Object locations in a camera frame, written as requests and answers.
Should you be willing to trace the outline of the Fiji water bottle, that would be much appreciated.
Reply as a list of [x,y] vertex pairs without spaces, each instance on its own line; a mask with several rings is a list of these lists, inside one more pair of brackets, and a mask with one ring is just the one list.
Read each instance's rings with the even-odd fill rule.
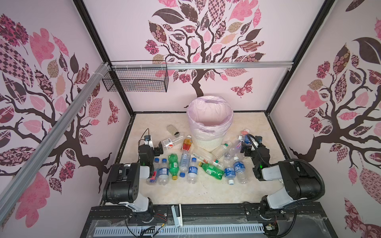
[[153,161],[153,174],[151,177],[149,177],[147,180],[146,180],[146,183],[148,185],[156,185],[156,177],[157,177],[157,170],[158,170],[158,166],[159,166],[159,162],[160,162],[160,159],[159,158],[154,158],[154,161]]

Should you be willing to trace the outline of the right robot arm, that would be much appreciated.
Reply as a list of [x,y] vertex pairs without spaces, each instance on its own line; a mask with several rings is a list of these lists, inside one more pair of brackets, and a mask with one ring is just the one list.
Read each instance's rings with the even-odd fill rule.
[[255,136],[247,134],[251,149],[243,153],[253,163],[253,173],[259,181],[281,180],[283,187],[273,194],[265,195],[260,202],[262,215],[271,210],[295,207],[301,202],[312,202],[325,194],[325,184],[320,173],[301,159],[287,159],[270,163],[269,149]]

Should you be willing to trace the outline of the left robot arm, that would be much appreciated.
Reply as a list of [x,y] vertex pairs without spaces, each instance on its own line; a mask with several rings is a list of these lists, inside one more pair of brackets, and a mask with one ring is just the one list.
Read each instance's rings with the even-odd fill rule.
[[139,193],[140,180],[147,179],[150,184],[156,184],[159,156],[162,154],[162,143],[158,147],[144,144],[139,146],[138,162],[112,165],[103,190],[102,205],[126,206],[135,213],[152,216],[153,203]]

